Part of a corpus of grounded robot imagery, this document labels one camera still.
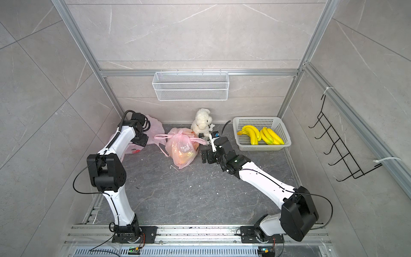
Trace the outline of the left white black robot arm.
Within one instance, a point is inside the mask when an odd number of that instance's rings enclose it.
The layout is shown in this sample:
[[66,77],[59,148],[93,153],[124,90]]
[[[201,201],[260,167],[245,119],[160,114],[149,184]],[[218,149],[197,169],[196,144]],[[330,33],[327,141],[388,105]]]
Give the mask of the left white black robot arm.
[[129,143],[146,146],[150,129],[149,119],[127,110],[108,144],[97,154],[87,158],[87,168],[93,187],[106,198],[114,217],[113,240],[119,243],[135,243],[142,232],[137,215],[131,209],[125,192],[126,170],[121,162]]

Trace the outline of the pink plastic bag with print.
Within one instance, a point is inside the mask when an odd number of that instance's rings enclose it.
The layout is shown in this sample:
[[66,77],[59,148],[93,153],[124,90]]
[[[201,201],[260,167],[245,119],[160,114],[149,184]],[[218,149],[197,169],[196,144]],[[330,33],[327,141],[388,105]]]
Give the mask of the pink plastic bag with print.
[[179,169],[189,166],[197,156],[200,145],[207,144],[189,128],[172,128],[168,134],[158,134],[154,139],[167,141],[163,153],[172,157],[174,165]]

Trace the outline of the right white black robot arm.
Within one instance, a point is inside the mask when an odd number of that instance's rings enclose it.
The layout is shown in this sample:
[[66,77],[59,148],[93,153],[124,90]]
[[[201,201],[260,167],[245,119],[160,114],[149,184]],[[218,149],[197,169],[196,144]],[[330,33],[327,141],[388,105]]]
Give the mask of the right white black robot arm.
[[250,158],[237,154],[229,139],[218,132],[209,137],[211,147],[201,152],[202,162],[219,164],[223,171],[254,186],[280,209],[280,214],[264,215],[254,224],[257,240],[265,243],[271,236],[286,234],[297,242],[302,241],[319,219],[309,191],[269,175]]

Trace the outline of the plain pink plastic bag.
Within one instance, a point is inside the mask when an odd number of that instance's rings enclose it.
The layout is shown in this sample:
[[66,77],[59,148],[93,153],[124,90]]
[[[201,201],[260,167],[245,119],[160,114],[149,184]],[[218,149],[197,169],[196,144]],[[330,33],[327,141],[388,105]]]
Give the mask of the plain pink plastic bag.
[[127,154],[141,152],[147,145],[166,145],[165,139],[155,139],[164,134],[160,121],[150,116],[134,113],[129,121],[122,120],[112,135],[109,143],[98,153],[103,155],[116,154],[121,160]]

